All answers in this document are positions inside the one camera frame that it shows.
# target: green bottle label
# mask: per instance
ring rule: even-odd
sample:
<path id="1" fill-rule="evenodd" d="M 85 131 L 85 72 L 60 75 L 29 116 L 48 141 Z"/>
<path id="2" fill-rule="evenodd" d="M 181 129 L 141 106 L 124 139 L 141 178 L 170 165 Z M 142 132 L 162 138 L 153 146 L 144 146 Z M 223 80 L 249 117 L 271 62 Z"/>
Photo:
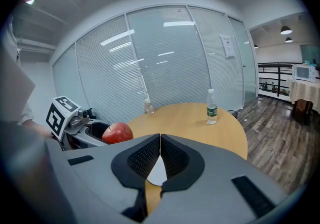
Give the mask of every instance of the green bottle label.
<path id="1" fill-rule="evenodd" d="M 206 109 L 206 114 L 209 116 L 209 117 L 214 117 L 216 116 L 218 113 L 218 109 L 217 108 L 214 108 L 214 109 L 209 109 L 207 108 Z"/>

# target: white tablecloth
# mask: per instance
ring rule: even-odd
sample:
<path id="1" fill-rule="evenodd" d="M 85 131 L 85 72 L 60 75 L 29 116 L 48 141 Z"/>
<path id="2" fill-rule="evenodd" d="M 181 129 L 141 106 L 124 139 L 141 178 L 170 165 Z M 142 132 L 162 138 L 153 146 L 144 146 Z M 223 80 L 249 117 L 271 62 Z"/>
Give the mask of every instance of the white tablecloth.
<path id="1" fill-rule="evenodd" d="M 289 87 L 289 98 L 292 104 L 295 101 L 300 99 L 310 101 L 313 103 L 314 109 L 320 113 L 320 82 L 319 80 L 316 83 L 311 83 L 303 80 L 296 80 L 295 82 L 292 79 L 286 80 Z"/>

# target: water bottle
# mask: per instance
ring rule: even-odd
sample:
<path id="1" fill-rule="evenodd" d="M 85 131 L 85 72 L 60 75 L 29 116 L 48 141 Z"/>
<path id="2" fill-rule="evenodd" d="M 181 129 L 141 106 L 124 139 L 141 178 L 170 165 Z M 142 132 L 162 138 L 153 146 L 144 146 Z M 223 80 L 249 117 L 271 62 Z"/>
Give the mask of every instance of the water bottle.
<path id="1" fill-rule="evenodd" d="M 150 99 L 147 98 L 147 99 L 145 99 L 144 101 L 145 101 L 145 102 L 144 102 L 144 108 L 145 108 L 145 109 L 144 109 L 144 113 L 148 113 L 148 114 L 154 113 L 154 112 L 155 112 L 155 109 L 154 109 L 154 107 L 152 106 Z"/>
<path id="2" fill-rule="evenodd" d="M 208 90 L 206 114 L 208 116 L 208 124 L 214 125 L 218 120 L 218 108 L 214 99 L 214 89 Z"/>

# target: gray wood plank floor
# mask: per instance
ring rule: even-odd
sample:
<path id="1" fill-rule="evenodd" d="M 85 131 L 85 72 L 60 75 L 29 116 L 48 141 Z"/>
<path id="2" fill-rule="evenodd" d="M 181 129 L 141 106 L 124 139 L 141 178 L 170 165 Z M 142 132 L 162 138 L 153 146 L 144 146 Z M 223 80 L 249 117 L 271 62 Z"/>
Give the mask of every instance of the gray wood plank floor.
<path id="1" fill-rule="evenodd" d="M 292 193 L 312 176 L 320 156 L 319 115 L 310 126 L 291 117 L 293 106 L 259 97 L 238 112 L 248 141 L 247 160 Z"/>

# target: microwave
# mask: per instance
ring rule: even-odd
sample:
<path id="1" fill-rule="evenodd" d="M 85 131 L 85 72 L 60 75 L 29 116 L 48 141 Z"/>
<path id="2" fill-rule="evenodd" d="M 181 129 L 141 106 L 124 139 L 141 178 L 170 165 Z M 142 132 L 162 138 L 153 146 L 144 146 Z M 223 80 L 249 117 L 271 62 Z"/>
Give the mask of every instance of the microwave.
<path id="1" fill-rule="evenodd" d="M 292 80 L 296 79 L 316 82 L 316 68 L 314 66 L 308 66 L 304 64 L 295 64 L 292 66 Z"/>

